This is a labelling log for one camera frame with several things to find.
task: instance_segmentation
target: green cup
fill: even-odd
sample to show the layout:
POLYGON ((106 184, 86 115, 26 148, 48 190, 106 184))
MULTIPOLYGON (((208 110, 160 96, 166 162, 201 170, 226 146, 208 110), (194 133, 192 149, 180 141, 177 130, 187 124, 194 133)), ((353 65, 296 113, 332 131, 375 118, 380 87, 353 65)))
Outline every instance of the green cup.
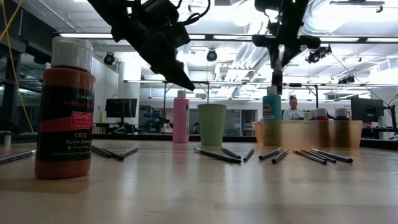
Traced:
POLYGON ((198 105, 200 141, 204 146, 220 146, 223 143, 226 106, 219 104, 198 105))

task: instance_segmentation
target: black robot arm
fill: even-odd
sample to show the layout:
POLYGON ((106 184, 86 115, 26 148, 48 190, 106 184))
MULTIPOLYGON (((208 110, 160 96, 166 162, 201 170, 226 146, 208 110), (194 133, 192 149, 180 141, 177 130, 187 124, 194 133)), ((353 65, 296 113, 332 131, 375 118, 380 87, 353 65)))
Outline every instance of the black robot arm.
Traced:
POLYGON ((277 87, 278 94, 282 94, 282 68, 286 66, 297 54, 301 52, 301 45, 310 49, 320 46, 320 39, 309 35, 298 36, 303 26, 303 16, 308 0, 255 0, 258 11, 266 14, 266 9, 279 12, 277 22, 268 22, 268 30, 272 37, 254 35, 252 41, 258 47, 267 47, 270 54, 272 84, 277 87), (279 57, 279 45, 284 45, 285 50, 279 57))
POLYGON ((88 0, 97 13, 112 27, 116 42, 128 41, 139 55, 151 65, 151 70, 172 82, 194 90, 192 82, 176 60, 176 48, 190 42, 185 25, 199 20, 204 14, 193 14, 178 22, 177 7, 169 0, 88 0))

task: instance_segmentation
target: yellow cable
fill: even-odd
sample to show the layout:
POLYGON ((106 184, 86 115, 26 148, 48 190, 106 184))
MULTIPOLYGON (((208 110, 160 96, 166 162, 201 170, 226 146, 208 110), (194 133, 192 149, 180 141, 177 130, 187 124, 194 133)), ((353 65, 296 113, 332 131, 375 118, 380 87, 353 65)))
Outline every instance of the yellow cable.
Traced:
POLYGON ((12 16, 11 16, 11 18, 10 18, 10 21, 9 21, 8 23, 7 23, 6 21, 4 21, 4 22, 5 22, 5 25, 6 25, 6 28, 5 28, 4 31, 1 33, 1 35, 0 35, 0 40, 4 37, 4 35, 6 34, 6 31, 7 31, 8 28, 11 26, 12 21, 14 20, 15 16, 17 15, 17 12, 18 12, 19 8, 20 8, 21 5, 22 5, 22 2, 23 2, 23 0, 20 0, 20 1, 19 1, 16 10, 14 11, 14 13, 12 14, 12 16))
POLYGON ((9 49, 9 51, 10 51, 12 72, 14 73, 15 84, 16 84, 16 86, 17 86, 18 93, 19 93, 19 96, 20 96, 20 98, 21 98, 21 103, 22 103, 22 107, 23 107, 23 109, 24 109, 24 113, 25 113, 26 120, 27 120, 27 122, 29 123, 30 130, 32 131, 32 133, 34 133, 35 131, 33 130, 32 123, 30 122, 29 116, 27 115, 27 111, 26 111, 26 108, 25 108, 24 100, 22 99, 22 94, 21 94, 21 92, 19 91, 18 76, 17 76, 17 72, 16 72, 16 69, 15 69, 14 60, 13 60, 13 57, 12 57, 12 49, 11 49, 11 43, 10 43, 10 36, 8 35, 8 27, 9 27, 9 25, 11 24, 12 21, 10 20, 10 23, 7 24, 6 7, 5 7, 5 5, 4 5, 4 0, 2 0, 2 14, 3 14, 3 18, 4 18, 4 24, 6 25, 6 29, 3 31, 3 33, 6 33, 6 35, 7 35, 8 49, 9 49))

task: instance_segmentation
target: orange paint bottle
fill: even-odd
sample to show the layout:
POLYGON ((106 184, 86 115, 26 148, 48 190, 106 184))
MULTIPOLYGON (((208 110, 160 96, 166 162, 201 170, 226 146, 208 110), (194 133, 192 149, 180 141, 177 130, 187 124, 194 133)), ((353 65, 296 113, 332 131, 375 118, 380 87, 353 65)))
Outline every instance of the orange paint bottle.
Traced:
POLYGON ((44 72, 35 175, 65 179, 90 170, 95 77, 88 41, 56 37, 44 72))

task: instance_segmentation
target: bottle label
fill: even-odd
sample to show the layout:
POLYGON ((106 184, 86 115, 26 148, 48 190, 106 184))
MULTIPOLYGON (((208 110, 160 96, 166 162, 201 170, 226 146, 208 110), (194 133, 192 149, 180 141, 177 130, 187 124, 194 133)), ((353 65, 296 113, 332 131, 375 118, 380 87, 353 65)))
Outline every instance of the bottle label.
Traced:
POLYGON ((275 116, 272 114, 272 107, 271 105, 265 104, 262 108, 262 119, 270 120, 275 119, 275 116))
POLYGON ((91 157, 94 93, 69 86, 44 86, 37 145, 41 161, 91 157))

